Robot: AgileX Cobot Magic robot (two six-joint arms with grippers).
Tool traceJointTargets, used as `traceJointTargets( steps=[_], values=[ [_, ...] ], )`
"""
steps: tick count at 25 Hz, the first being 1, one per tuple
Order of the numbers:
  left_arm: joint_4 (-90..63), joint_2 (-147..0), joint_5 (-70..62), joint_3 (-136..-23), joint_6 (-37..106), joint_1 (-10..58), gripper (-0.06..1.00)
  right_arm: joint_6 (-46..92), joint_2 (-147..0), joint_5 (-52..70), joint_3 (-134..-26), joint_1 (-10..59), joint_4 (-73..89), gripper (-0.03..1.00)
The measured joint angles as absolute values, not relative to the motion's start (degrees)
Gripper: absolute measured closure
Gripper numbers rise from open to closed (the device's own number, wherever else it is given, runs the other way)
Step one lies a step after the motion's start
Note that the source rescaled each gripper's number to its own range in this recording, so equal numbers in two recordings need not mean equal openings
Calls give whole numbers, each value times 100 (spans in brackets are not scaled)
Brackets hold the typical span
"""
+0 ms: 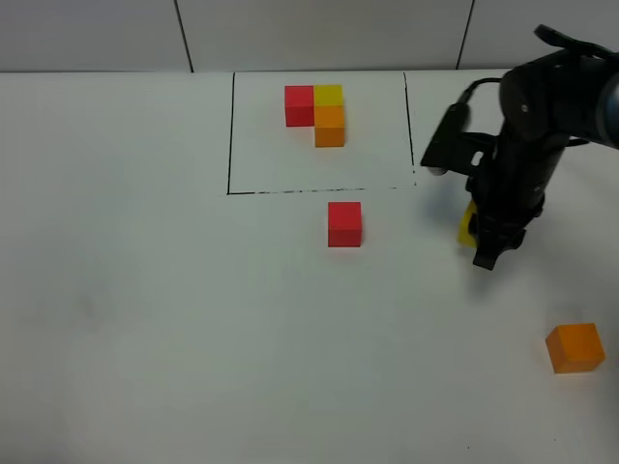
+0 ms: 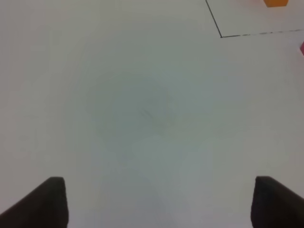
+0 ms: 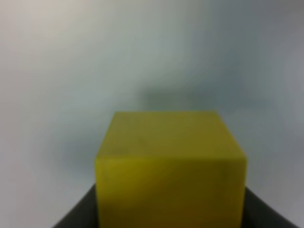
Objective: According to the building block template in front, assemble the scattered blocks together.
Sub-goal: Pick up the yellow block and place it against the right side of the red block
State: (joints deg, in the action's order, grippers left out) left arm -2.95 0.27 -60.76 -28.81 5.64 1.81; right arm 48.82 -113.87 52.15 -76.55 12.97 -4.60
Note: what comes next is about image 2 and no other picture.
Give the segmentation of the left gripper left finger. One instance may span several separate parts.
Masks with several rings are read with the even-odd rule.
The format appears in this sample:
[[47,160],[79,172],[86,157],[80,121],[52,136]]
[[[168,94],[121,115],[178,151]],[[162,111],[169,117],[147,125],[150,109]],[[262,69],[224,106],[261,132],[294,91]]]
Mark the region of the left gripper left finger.
[[65,180],[50,177],[0,215],[2,228],[66,228],[69,211]]

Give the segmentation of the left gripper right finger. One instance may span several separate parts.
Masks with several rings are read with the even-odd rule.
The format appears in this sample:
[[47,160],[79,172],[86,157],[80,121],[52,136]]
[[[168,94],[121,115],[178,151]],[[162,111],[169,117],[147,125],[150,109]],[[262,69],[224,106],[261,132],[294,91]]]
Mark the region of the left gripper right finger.
[[269,176],[257,176],[250,213],[254,228],[302,228],[304,199]]

